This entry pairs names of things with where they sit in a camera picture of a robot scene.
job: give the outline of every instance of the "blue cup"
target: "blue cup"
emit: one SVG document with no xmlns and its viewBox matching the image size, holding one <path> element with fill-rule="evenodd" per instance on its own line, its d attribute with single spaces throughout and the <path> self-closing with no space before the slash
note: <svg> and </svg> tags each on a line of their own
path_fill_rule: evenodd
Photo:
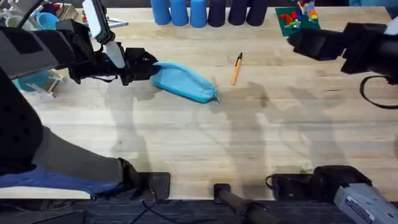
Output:
<svg viewBox="0 0 398 224">
<path fill-rule="evenodd" d="M 55 30 L 55 24 L 59 21 L 59 19 L 48 12 L 36 12 L 36 22 L 41 29 L 46 30 Z"/>
<path fill-rule="evenodd" d="M 185 0 L 170 0 L 172 22 L 175 26 L 185 26 L 188 23 L 188 11 Z"/>
<path fill-rule="evenodd" d="M 191 0 L 191 26 L 202 28 L 207 24 L 206 0 Z"/>
<path fill-rule="evenodd" d="M 166 25 L 172 20 L 167 0 L 150 0 L 150 4 L 156 24 Z"/>
</svg>

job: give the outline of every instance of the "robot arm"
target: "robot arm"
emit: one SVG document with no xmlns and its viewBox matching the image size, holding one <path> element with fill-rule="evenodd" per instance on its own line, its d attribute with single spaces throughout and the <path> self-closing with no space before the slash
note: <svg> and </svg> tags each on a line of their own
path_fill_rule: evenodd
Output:
<svg viewBox="0 0 398 224">
<path fill-rule="evenodd" d="M 267 179 L 276 200 L 331 203 L 358 224 L 398 223 L 398 209 L 354 167 L 319 166 L 313 174 L 273 174 Z"/>
<path fill-rule="evenodd" d="M 344 32 L 302 29 L 292 34 L 288 42 L 294 52 L 315 60 L 346 59 L 341 71 L 347 74 L 376 72 L 360 84 L 363 98 L 383 109 L 398 109 L 398 105 L 380 105 L 366 97 L 364 86 L 371 78 L 383 77 L 388 84 L 398 84 L 398 19 L 384 24 L 348 23 Z"/>
<path fill-rule="evenodd" d="M 69 69 L 70 78 L 119 77 L 123 85 L 147 80 L 158 71 L 157 59 L 141 48 L 127 48 L 114 41 L 98 0 L 83 3 L 90 29 L 73 20 L 60 21 L 57 30 L 25 31 L 0 27 L 0 68 L 12 80 L 41 70 Z M 94 51 L 89 31 L 101 45 Z"/>
</svg>

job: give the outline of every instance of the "blue pencil case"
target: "blue pencil case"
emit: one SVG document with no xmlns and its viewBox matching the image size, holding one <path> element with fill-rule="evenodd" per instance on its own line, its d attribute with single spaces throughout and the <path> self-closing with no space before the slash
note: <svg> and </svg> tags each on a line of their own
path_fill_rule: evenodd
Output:
<svg viewBox="0 0 398 224">
<path fill-rule="evenodd" d="M 156 62 L 154 65 L 161 69 L 150 78 L 153 85 L 199 103 L 218 101 L 214 84 L 190 68 L 172 62 Z"/>
</svg>

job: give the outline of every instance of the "sticker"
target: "sticker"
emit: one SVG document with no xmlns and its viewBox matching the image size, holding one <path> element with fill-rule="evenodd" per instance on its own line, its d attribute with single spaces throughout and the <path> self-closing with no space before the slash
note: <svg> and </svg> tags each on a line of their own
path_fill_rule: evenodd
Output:
<svg viewBox="0 0 398 224">
<path fill-rule="evenodd" d="M 373 223 L 375 217 L 369 211 L 367 211 L 357 200 L 351 196 L 347 196 L 346 204 L 352 208 L 360 217 L 362 217 L 368 224 Z"/>
</svg>

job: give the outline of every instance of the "wooden table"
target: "wooden table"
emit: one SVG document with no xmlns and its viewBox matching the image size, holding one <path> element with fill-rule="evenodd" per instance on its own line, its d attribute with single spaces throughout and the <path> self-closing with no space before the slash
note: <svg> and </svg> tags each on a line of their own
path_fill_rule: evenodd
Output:
<svg viewBox="0 0 398 224">
<path fill-rule="evenodd" d="M 383 7 L 318 7 L 324 29 L 347 22 L 387 23 Z M 213 81 L 221 103 L 199 104 L 150 82 L 73 81 L 56 99 L 27 95 L 44 125 L 104 156 L 123 157 L 139 171 L 172 175 L 170 198 L 208 199 L 214 183 L 229 182 L 246 198 L 272 198 L 264 179 L 324 164 L 349 164 L 398 200 L 398 113 L 359 95 L 366 76 L 340 72 L 343 60 L 316 62 L 292 52 L 275 10 L 261 27 L 226 24 L 194 29 L 157 26 L 151 9 L 108 9 L 130 23 L 115 28 L 125 47 L 145 47 L 160 61 L 179 62 Z M 236 86 L 236 57 L 243 66 Z M 368 95 L 398 103 L 398 89 L 369 82 Z M 0 197 L 88 198 L 69 190 L 11 188 Z"/>
</svg>

